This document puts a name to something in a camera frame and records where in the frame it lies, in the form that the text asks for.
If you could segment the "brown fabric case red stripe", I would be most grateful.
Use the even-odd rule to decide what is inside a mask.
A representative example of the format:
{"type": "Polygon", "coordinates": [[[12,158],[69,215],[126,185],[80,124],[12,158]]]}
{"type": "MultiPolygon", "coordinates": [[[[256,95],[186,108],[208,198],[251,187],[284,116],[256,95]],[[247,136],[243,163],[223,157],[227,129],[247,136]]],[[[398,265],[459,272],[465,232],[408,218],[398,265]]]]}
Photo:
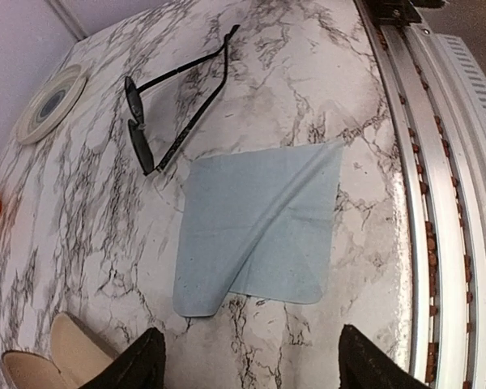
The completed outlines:
{"type": "Polygon", "coordinates": [[[72,314],[60,312],[49,333],[48,358],[17,350],[1,356],[10,388],[79,388],[118,356],[116,350],[72,314]]]}

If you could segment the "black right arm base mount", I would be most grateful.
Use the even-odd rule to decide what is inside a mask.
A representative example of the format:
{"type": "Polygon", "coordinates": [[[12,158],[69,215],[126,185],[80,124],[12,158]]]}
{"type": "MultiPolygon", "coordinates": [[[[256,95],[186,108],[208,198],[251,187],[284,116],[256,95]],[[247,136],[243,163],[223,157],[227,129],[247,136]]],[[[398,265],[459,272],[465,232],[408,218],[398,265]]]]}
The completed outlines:
{"type": "Polygon", "coordinates": [[[438,9],[446,4],[442,0],[377,0],[367,3],[376,25],[397,27],[420,24],[422,18],[417,8],[438,9]]]}

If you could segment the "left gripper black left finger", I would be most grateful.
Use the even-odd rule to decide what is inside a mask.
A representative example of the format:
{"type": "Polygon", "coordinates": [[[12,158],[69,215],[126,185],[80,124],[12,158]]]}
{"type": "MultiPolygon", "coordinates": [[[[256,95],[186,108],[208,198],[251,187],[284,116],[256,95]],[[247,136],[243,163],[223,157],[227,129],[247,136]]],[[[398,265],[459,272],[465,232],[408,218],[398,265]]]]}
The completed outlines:
{"type": "Polygon", "coordinates": [[[163,388],[166,364],[164,334],[148,328],[133,344],[82,388],[163,388]]]}

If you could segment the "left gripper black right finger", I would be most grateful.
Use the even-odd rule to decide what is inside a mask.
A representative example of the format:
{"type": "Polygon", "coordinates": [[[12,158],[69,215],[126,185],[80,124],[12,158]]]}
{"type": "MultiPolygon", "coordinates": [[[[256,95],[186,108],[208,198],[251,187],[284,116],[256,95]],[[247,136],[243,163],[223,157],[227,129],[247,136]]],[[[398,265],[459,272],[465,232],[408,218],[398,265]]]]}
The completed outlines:
{"type": "Polygon", "coordinates": [[[351,324],[339,336],[339,378],[343,389],[427,388],[351,324]]]}

